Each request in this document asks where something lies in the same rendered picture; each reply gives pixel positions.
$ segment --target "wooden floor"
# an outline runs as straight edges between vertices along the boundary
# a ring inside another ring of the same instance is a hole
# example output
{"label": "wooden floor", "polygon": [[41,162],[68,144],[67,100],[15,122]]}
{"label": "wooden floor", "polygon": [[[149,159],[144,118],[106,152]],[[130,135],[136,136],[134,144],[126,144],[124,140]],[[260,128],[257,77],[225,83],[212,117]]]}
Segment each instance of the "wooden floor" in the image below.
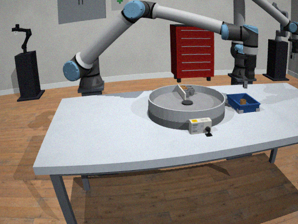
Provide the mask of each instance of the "wooden floor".
{"label": "wooden floor", "polygon": [[[254,84],[273,83],[256,78]],[[297,79],[287,78],[298,88]],[[230,82],[216,76],[181,84]],[[103,94],[174,84],[172,78],[105,83]],[[77,86],[47,89],[39,100],[26,102],[17,102],[19,94],[0,96],[0,224],[66,223],[50,177],[35,176],[32,166],[61,99],[80,96]],[[93,177],[88,193],[80,177],[63,179],[78,223],[297,224],[298,146],[280,148],[275,164],[268,162],[269,154]]]}

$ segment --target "blue bin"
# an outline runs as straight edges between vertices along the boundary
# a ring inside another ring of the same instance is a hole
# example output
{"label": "blue bin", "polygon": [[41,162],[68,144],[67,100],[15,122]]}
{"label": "blue bin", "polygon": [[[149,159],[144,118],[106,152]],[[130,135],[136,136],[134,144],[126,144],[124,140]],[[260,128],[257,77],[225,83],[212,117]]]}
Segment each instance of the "blue bin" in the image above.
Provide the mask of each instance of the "blue bin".
{"label": "blue bin", "polygon": [[[246,99],[246,105],[240,105],[240,99]],[[255,112],[261,105],[247,93],[227,94],[227,101],[235,110],[243,110],[244,113]]]}

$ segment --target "white table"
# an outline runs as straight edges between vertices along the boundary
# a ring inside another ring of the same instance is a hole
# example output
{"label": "white table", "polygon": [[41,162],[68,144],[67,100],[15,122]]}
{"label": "white table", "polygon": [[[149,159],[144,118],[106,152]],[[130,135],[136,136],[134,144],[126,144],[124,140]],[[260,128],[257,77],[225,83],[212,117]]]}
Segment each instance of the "white table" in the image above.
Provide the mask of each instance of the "white table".
{"label": "white table", "polygon": [[147,116],[152,91],[62,99],[33,169],[50,175],[68,224],[77,223],[63,175],[90,175],[158,169],[237,158],[298,143],[298,89],[287,83],[211,86],[222,93],[247,93],[260,111],[238,114],[225,107],[225,118],[212,137],[157,125]]}

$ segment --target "small brown object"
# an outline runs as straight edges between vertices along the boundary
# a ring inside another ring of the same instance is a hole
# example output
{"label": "small brown object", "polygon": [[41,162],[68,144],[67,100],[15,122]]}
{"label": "small brown object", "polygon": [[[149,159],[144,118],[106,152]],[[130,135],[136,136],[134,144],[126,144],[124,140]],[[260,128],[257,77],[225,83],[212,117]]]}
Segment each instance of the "small brown object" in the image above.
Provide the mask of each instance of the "small brown object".
{"label": "small brown object", "polygon": [[240,99],[240,105],[245,105],[246,104],[246,99]]}

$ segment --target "gray object in round tray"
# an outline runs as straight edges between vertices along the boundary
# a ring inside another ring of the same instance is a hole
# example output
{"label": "gray object in round tray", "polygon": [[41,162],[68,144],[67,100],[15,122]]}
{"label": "gray object in round tray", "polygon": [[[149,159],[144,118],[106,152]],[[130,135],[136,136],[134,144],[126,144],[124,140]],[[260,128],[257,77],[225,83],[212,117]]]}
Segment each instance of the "gray object in round tray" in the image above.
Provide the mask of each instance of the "gray object in round tray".
{"label": "gray object in round tray", "polygon": [[205,86],[191,85],[195,93],[186,99],[192,105],[183,105],[182,97],[176,91],[177,85],[158,88],[149,96],[148,116],[164,127],[188,130],[189,119],[209,117],[212,126],[224,118],[225,97],[222,93]]}

